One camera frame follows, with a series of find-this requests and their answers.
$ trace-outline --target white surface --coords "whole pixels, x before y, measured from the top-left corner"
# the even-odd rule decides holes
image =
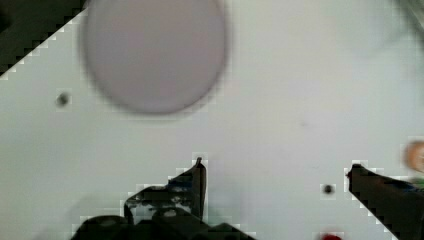
[[[87,69],[119,107],[178,112],[223,71],[226,28],[217,0],[91,1],[87,14]]]
[[[201,154],[211,223],[258,239],[392,239],[345,192],[344,174],[367,160],[412,175],[400,159],[423,134],[424,55],[396,6],[226,1],[232,51],[219,87],[193,111],[157,118],[96,91],[69,24],[0,82],[0,238],[69,239],[84,216],[119,214],[128,192]],[[57,109],[63,89],[72,105]]]

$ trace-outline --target blurry object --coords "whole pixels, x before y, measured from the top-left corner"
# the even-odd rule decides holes
[[[217,0],[92,0],[83,36],[88,71],[120,106],[178,112],[223,71],[224,16]]]
[[[169,180],[168,185],[146,188],[128,199],[125,217],[88,219],[72,240],[254,240],[229,224],[211,227],[202,222],[205,190],[206,168],[198,158],[190,170]],[[137,205],[154,208],[151,218],[135,222],[131,210]]]
[[[424,172],[424,142],[417,141],[408,145],[405,156],[406,164],[419,172]]]
[[[399,240],[424,239],[424,195],[411,183],[354,164],[349,191]]]
[[[402,0],[400,1],[405,5],[411,16],[417,23],[424,34],[424,1],[423,0]]]
[[[74,18],[85,0],[0,0],[0,75]]]
[[[151,217],[158,209],[180,207],[202,219],[206,193],[206,168],[197,158],[188,171],[168,181],[166,186],[152,186],[129,198],[124,205],[129,223],[138,222],[138,215]]]

